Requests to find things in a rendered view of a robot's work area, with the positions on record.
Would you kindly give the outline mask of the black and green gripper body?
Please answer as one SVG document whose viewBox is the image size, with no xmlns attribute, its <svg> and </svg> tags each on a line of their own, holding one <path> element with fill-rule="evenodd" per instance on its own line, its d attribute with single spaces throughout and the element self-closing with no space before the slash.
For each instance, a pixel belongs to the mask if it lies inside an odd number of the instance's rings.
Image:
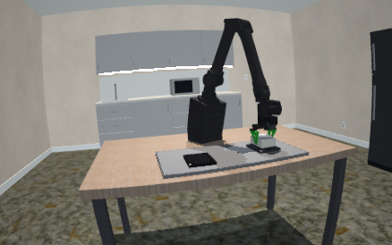
<svg viewBox="0 0 392 245">
<path fill-rule="evenodd" d="M 254 126 L 255 126 L 255 127 L 254 127 Z M 256 131 L 256 130 L 258 130 L 259 128 L 264 128 L 264 131 L 270 130 L 270 129 L 268 128 L 267 125 L 265 125 L 265 126 L 259 126 L 258 124 L 253 124 L 252 127 L 253 127 L 253 128 L 250 129 L 251 131 Z"/>
</svg>

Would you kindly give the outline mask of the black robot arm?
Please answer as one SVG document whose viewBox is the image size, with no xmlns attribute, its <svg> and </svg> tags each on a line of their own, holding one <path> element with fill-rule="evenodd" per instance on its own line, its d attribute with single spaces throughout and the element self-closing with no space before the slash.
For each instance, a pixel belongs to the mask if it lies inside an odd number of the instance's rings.
<svg viewBox="0 0 392 245">
<path fill-rule="evenodd" d="M 236 32 L 242 41 L 243 50 L 251 72 L 252 90 L 255 96 L 255 102 L 261 102 L 257 104 L 258 114 L 264 114 L 258 115 L 258 125 L 267 125 L 270 129 L 275 129 L 277 126 L 277 116 L 275 117 L 274 115 L 281 115 L 282 106 L 280 101 L 269 100 L 270 91 L 264 78 L 260 59 L 252 38 L 253 29 L 251 23 L 247 20 L 233 18 L 224 19 L 224 24 L 224 31 L 220 39 L 214 62 L 207 71 L 207 74 L 203 76 L 202 81 L 205 87 L 201 92 L 201 96 L 198 95 L 198 99 L 200 102 L 219 103 L 219 99 L 216 97 L 217 93 L 215 92 L 215 87 L 213 86 L 219 86 L 224 83 L 223 67 Z"/>
</svg>

